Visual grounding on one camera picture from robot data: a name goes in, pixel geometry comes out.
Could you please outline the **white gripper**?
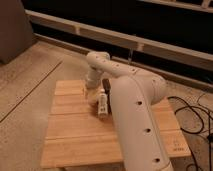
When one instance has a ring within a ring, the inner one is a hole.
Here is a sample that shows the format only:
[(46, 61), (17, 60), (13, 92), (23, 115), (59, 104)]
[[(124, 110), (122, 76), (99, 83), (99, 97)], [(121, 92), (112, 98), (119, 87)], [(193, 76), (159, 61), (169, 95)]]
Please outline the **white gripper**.
[(88, 89), (95, 89), (100, 85), (101, 82), (101, 75), (97, 72), (89, 72), (86, 75), (85, 79), (86, 88), (84, 89), (85, 99), (87, 100), (88, 104), (95, 105), (98, 102), (100, 89), (94, 90), (91, 96), (91, 92)]

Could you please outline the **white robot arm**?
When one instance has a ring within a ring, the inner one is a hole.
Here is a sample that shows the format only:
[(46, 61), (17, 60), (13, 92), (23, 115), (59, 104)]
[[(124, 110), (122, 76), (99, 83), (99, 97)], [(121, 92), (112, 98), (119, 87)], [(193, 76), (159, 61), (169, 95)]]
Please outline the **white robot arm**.
[(127, 171), (174, 171), (151, 106), (166, 92), (165, 79), (151, 71), (112, 61), (107, 52), (86, 55), (86, 87), (95, 89), (107, 72), (110, 106)]

